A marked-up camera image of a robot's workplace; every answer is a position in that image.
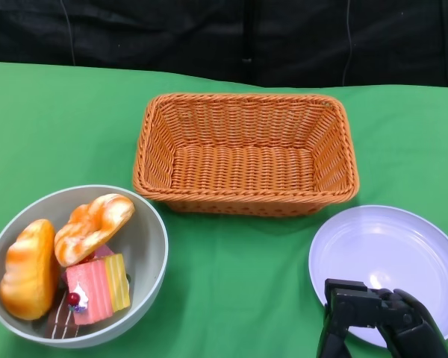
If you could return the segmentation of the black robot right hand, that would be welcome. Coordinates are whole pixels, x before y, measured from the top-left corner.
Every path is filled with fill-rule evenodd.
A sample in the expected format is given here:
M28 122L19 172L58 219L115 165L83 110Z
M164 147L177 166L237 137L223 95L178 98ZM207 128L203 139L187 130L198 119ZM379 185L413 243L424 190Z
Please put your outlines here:
M392 357L448 357L448 346L426 307L401 289L371 289L351 280L325 280L325 315L318 357L350 357L349 328L376 328Z

